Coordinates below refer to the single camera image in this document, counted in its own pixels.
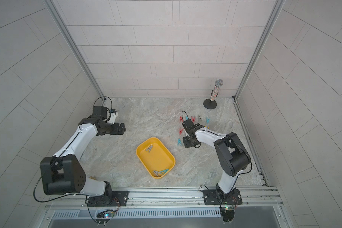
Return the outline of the yellow plastic storage box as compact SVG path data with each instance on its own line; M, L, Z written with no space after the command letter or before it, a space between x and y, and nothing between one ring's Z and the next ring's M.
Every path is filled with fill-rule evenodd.
M145 149L150 145L153 145L153 148L151 152L148 153L145 151ZM136 155L147 172L155 179L162 178L175 166L175 157L156 137L151 137L141 143L136 149ZM161 172L165 169L169 169L169 171L163 174L161 177L156 177L153 173L154 170Z

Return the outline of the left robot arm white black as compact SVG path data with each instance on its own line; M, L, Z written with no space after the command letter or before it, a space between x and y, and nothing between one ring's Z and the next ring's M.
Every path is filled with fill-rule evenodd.
M52 157L41 161L41 180L46 195L76 193L90 197L112 197L110 183L87 177L79 161L94 137L125 133L124 123L116 122L117 116L115 109L94 106L93 114L79 122L69 141Z

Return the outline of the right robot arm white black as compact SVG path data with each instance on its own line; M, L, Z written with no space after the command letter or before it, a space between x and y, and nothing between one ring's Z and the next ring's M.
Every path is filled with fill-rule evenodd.
M219 134L203 125L194 123L191 119L183 121L186 132L183 137L185 148L199 148L202 144L209 145L217 154L219 164L223 170L220 181L216 185L216 195L220 200L235 189L238 177L249 173L246 169L252 168L251 157L234 132Z

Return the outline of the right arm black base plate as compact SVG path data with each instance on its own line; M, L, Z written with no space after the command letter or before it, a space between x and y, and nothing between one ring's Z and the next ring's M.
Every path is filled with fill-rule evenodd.
M218 193L216 190L202 190L205 205L242 205L240 191L238 189L232 190L228 194L223 192Z

